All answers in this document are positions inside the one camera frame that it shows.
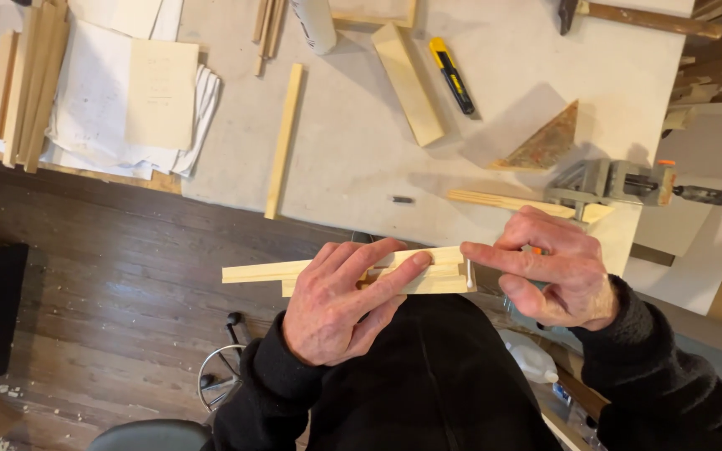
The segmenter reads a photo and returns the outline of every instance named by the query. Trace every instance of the white work surface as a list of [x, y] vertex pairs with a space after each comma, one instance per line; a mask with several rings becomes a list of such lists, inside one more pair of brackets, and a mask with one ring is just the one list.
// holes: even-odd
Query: white work surface
[[[407, 2], [385, 3], [404, 12]], [[666, 10], [653, 0], [621, 4], [686, 16], [693, 0], [670, 0]], [[347, 6], [343, 0], [331, 5]], [[184, 5], [178, 40], [203, 44], [206, 64], [225, 87], [183, 194], [263, 210], [291, 64], [303, 63], [307, 76], [280, 213], [435, 246], [493, 242], [512, 215], [450, 202], [447, 190], [540, 199], [549, 180], [584, 157], [649, 164], [684, 44], [684, 36], [583, 17], [559, 36], [557, 0], [422, 2], [415, 32], [406, 37], [447, 136], [421, 149], [369, 31], [339, 28], [336, 49], [316, 56], [289, 10], [277, 57], [257, 79], [257, 46], [250, 42], [256, 8], [246, 0]], [[446, 41], [479, 119], [461, 114], [428, 52], [433, 36]], [[551, 173], [480, 167], [510, 154], [575, 99], [581, 101], [576, 149]], [[416, 204], [396, 205], [391, 195]], [[621, 274], [641, 209], [616, 206], [590, 232], [603, 244], [608, 270]]]

